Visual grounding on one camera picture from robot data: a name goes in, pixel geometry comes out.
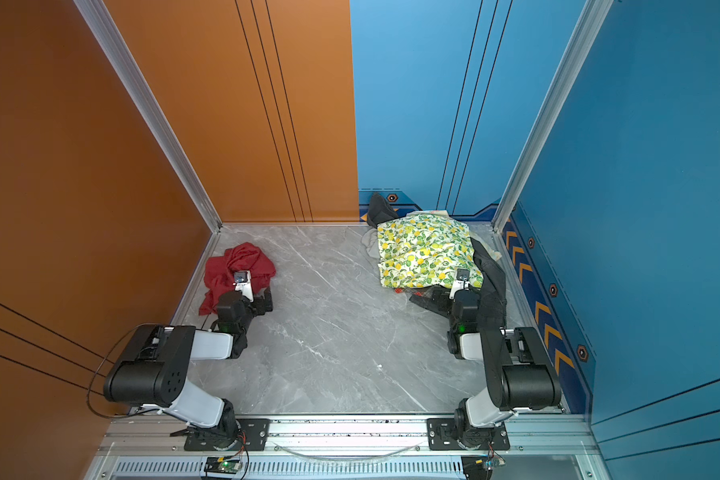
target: orange wall panel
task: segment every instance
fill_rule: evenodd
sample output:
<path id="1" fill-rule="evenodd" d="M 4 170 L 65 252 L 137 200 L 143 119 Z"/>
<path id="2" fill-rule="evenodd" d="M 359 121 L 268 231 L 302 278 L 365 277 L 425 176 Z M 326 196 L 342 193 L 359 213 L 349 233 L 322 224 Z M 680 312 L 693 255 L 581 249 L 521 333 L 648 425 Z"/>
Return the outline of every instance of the orange wall panel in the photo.
<path id="1" fill-rule="evenodd" d="M 356 220 L 348 0 L 106 6 L 222 220 Z"/>
<path id="2" fill-rule="evenodd" d="M 0 358 L 0 479 L 83 475 L 109 423 L 81 387 L 170 321 L 209 236 L 74 3 L 0 0 L 0 356 L 25 364 Z"/>
<path id="3" fill-rule="evenodd" d="M 349 1 L 268 3 L 314 219 L 357 221 Z"/>

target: wire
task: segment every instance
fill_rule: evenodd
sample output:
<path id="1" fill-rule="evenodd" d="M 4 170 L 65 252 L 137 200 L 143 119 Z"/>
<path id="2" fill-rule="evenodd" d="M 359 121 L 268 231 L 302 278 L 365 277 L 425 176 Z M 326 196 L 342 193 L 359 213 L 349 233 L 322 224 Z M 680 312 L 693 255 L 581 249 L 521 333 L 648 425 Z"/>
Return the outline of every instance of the wire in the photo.
<path id="1" fill-rule="evenodd" d="M 248 455 L 248 448 L 246 448 L 245 442 L 242 443 L 242 450 L 246 453 L 246 470 L 242 473 L 240 480 L 243 480 L 246 477 L 248 474 L 248 466 L 251 464 L 251 456 Z"/>
<path id="2" fill-rule="evenodd" d="M 240 455 L 240 453 L 242 453 L 242 450 L 246 447 L 246 433 L 243 432 L 242 435 L 238 435 L 237 437 L 240 439 L 240 450 L 238 450 L 237 453 L 230 458 L 234 458 Z"/>
<path id="3" fill-rule="evenodd" d="M 73 360 L 69 360 L 67 357 L 61 356 L 61 355 L 59 355 L 59 354 L 56 353 L 56 352 L 52 352 L 52 351 L 50 351 L 50 350 L 48 350 L 48 349 L 46 349 L 46 348 L 43 348 L 42 346 L 39 346 L 37 343 L 32 343 L 32 342 L 30 342 L 29 340 L 27 340 L 27 339 L 25 339 L 25 338 L 23 338 L 23 337 L 21 337 L 21 336 L 19 336 L 19 335 L 16 335 L 16 334 L 14 334 L 14 333 L 11 333 L 11 332 L 9 332 L 9 331 L 7 331 L 7 330 L 3 330 L 3 329 L 1 329 L 1 328 L 0 328 L 0 332 L 5 333 L 6 335 L 10 335 L 10 336 L 12 336 L 13 338 L 15 338 L 16 340 L 21 340 L 21 341 L 24 342 L 24 343 L 29 343 L 29 344 L 32 345 L 33 347 L 38 348 L 38 349 L 40 349 L 40 350 L 43 350 L 44 352 L 47 352 L 47 353 L 49 353 L 49 354 L 51 354 L 51 355 L 53 355 L 53 356 L 56 356 L 56 357 L 58 357 L 58 358 L 60 358 L 60 359 L 62 359 L 62 360 L 65 360 L 65 361 L 67 361 L 67 362 L 69 362 L 69 363 L 71 363 L 71 364 L 73 364 L 73 365 L 77 365 L 77 366 L 78 366 L 79 368 L 81 368 L 81 369 L 86 369 L 86 370 L 88 370 L 89 372 L 92 372 L 92 371 L 93 371 L 93 370 L 89 369 L 88 367 L 86 367 L 85 365 L 81 365 L 81 364 L 79 364 L 79 363 L 77 363 L 77 362 L 75 362 L 75 361 L 73 361 Z"/>
<path id="4" fill-rule="evenodd" d="M 115 415 L 115 416 L 110 416 L 110 415 L 105 415 L 105 414 L 103 414 L 103 413 L 98 413 L 96 410 L 94 410 L 94 408 L 93 408 L 92 405 L 90 404 L 90 391 L 91 391 L 91 389 L 94 388 L 94 381 L 96 380 L 96 376 L 99 374 L 99 370 L 101 370 L 101 367 L 104 366 L 105 362 L 109 359 L 109 356 L 112 355 L 112 352 L 115 351 L 115 349 L 116 349 L 117 346 L 120 344 L 120 342 L 122 342 L 123 340 L 125 340 L 125 338 L 126 338 L 128 335 L 130 335 L 130 334 L 133 333 L 136 329 L 138 329 L 138 328 L 140 328 L 140 327 L 142 327 L 142 326 L 164 326 L 164 325 L 161 325 L 160 323 L 140 323 L 139 325 L 136 325 L 134 328 L 128 330 L 128 331 L 125 333 L 125 335 L 123 335 L 119 340 L 117 340 L 117 341 L 115 342 L 114 345 L 112 345 L 112 348 L 106 353 L 106 355 L 104 356 L 104 358 L 101 360 L 101 363 L 100 363 L 99 366 L 96 368 L 96 372 L 94 372 L 94 375 L 90 378 L 90 383 L 88 384 L 88 389 L 86 390 L 86 393 L 85 393 L 85 404 L 86 404 L 86 406 L 88 407 L 88 409 L 90 410 L 90 412 L 93 413 L 94 415 L 96 415 L 96 416 L 98 416 L 98 417 L 101 417 L 101 418 L 106 418 L 106 419 L 108 419 L 108 420 L 116 420 L 116 419 L 118 419 L 118 418 L 135 417 L 135 416 L 137 416 L 137 415 L 143 415 L 144 413 L 148 413 L 148 412 L 157 412 L 157 411 L 159 410 L 159 408 L 151 408 L 151 409 L 149 409 L 149 410 L 142 410 L 142 411 L 140 411 L 140 412 L 129 413 L 128 415 Z"/>
<path id="5" fill-rule="evenodd" d="M 76 341 L 71 340 L 71 339 L 67 338 L 67 337 L 64 336 L 64 335 L 61 335 L 61 334 L 58 333 L 58 332 L 53 331 L 52 329 L 46 327 L 45 325 L 43 325 L 43 324 L 40 323 L 40 322 L 36 322 L 36 321 L 32 320 L 31 318 L 29 318 L 29 317 L 26 316 L 25 314 L 19 313 L 19 312 L 17 312 L 16 310 L 10 308 L 8 305 L 5 305 L 5 304 L 3 304 L 3 303 L 0 303 L 0 306 L 3 307 L 3 308 L 5 308 L 7 311 L 9 311 L 9 312 L 11 312 L 11 313 L 14 313 L 14 314 L 16 314 L 16 315 L 19 315 L 21 318 L 25 319 L 26 321 L 29 321 L 29 322 L 34 323 L 34 324 L 37 325 L 39 328 L 41 328 L 41 329 L 46 329 L 47 331 L 53 333 L 54 335 L 59 336 L 59 337 L 63 338 L 64 340 L 67 340 L 68 342 L 70 342 L 70 343 L 72 343 L 72 344 L 74 344 L 74 345 L 77 345 L 79 348 L 85 350 L 86 352 L 93 353 L 93 354 L 96 355 L 97 357 L 101 358 L 101 355 L 99 355 L 99 354 L 96 353 L 95 351 L 93 351 L 93 350 L 91 350 L 91 349 L 89 349 L 89 348 L 86 348 L 86 347 L 82 346 L 81 344 L 77 343 Z"/>

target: lemon print fabric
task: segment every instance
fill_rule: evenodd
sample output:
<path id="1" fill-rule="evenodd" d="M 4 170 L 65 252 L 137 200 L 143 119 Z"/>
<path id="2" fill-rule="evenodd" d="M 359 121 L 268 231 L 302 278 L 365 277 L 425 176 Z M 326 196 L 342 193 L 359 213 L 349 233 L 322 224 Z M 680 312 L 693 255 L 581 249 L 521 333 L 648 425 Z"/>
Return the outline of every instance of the lemon print fabric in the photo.
<path id="1" fill-rule="evenodd" d="M 469 269 L 470 284 L 483 284 L 472 261 L 469 227 L 446 216 L 419 214 L 380 224 L 378 252 L 384 286 L 451 288 L 457 268 Z"/>

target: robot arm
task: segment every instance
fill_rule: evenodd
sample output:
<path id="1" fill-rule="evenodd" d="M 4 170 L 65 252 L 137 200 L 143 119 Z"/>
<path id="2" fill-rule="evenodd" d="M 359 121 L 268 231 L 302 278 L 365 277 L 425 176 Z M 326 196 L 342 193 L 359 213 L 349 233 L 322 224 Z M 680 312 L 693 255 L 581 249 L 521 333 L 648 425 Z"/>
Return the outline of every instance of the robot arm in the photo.
<path id="1" fill-rule="evenodd" d="M 517 410 L 558 405 L 562 390 L 536 329 L 507 330 L 504 272 L 479 241 L 472 240 L 472 246 L 474 263 L 483 274 L 479 290 L 463 285 L 449 292 L 441 287 L 432 298 L 412 296 L 412 301 L 449 318 L 451 353 L 483 362 L 486 387 L 461 401 L 452 434 L 462 446 L 479 448 L 490 440 L 493 428 Z"/>
<path id="2" fill-rule="evenodd" d="M 188 436 L 203 446 L 230 447 L 240 435 L 230 401 L 212 396 L 186 373 L 190 360 L 236 359 L 248 346 L 247 331 L 254 316 L 272 311 L 269 288 L 254 297 L 250 272 L 235 272 L 236 289 L 219 298 L 214 332 L 194 326 L 144 325 L 136 329 L 104 381 L 110 402 L 157 410 L 187 422 L 172 435 Z"/>
<path id="3" fill-rule="evenodd" d="M 237 437 L 232 404 L 186 380 L 190 360 L 221 360 L 232 353 L 228 333 L 194 326 L 142 326 L 128 342 L 104 381 L 104 398 L 154 408 L 188 422 L 186 433 Z"/>

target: black cloth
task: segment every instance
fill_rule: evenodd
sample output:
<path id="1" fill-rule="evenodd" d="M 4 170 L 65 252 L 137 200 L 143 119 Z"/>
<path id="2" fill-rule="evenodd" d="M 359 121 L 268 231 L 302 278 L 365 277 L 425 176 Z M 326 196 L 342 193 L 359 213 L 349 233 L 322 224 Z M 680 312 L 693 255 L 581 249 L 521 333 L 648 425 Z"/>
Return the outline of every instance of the black cloth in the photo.
<path id="1" fill-rule="evenodd" d="M 365 218 L 368 225 L 377 228 L 380 224 L 400 218 L 400 216 L 386 198 L 382 197 L 379 192 L 374 192 L 371 195 L 371 201 L 368 202 L 368 216 Z"/>
<path id="2" fill-rule="evenodd" d="M 478 306 L 478 324 L 487 329 L 507 328 L 507 277 L 485 247 L 472 239 L 474 264 L 483 274 Z"/>

